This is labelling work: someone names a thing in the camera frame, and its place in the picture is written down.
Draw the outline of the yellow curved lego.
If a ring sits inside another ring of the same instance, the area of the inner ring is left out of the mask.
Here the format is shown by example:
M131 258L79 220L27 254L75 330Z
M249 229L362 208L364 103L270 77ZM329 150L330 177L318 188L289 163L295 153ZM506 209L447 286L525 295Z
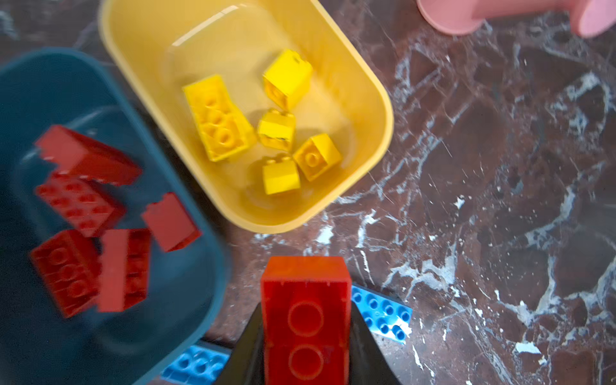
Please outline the yellow curved lego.
M211 162L229 159L256 144L253 126L232 101L220 75L182 88Z

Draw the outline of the small red lego brick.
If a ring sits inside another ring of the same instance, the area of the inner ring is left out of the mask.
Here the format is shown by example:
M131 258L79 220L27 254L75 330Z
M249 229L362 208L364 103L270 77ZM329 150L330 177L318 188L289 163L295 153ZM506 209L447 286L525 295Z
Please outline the small red lego brick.
M200 229L173 192L147 205L141 217L165 253L184 249L201 236Z

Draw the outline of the red lego brick top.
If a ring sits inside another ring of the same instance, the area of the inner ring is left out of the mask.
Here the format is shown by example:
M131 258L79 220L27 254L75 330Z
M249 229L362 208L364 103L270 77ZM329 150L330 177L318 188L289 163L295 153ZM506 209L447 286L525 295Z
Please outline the red lego brick top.
M95 304L100 264L91 239L75 229L61 231L33 249L30 260L65 319Z

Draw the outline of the yellow lego square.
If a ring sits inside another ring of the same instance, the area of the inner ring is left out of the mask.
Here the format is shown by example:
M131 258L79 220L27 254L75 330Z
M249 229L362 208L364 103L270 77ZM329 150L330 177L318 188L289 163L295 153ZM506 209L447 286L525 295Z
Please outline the yellow lego square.
M311 87L312 65L300 54L285 49L263 74L266 95L289 112Z

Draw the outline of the red lego brick bottom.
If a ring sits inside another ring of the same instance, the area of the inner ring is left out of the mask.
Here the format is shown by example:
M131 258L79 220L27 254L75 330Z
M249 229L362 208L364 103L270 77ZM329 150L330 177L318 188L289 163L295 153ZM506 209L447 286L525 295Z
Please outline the red lego brick bottom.
M125 215L125 207L90 181L51 173L35 194L85 237L100 237Z

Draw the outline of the blue lego brick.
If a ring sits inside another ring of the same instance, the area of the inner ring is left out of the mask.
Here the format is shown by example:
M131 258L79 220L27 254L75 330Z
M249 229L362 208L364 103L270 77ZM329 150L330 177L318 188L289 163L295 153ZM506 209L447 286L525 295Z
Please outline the blue lego brick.
M231 349L200 340L174 359L160 377L175 384L214 384L231 352Z
M356 284L352 285L351 300L373 334L403 345L407 343L412 333L413 310L410 307Z

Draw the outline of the yellow lego small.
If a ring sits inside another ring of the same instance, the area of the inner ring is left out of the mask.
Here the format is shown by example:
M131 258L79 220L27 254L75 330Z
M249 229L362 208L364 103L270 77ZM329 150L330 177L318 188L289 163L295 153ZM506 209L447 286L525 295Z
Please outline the yellow lego small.
M290 152L293 148L296 125L295 115L271 108L259 121L258 139L268 148Z

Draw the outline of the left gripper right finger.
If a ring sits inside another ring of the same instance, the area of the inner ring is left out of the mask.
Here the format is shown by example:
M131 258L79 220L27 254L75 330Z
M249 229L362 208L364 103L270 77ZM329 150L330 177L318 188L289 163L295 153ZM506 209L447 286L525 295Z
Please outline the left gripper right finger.
M351 303L350 385L401 385L355 303Z

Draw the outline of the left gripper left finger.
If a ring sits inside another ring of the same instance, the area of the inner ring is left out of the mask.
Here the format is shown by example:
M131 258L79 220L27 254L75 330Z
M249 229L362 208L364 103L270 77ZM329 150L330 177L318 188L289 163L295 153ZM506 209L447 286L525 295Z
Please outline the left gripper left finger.
M264 327L258 303L214 385L264 385Z

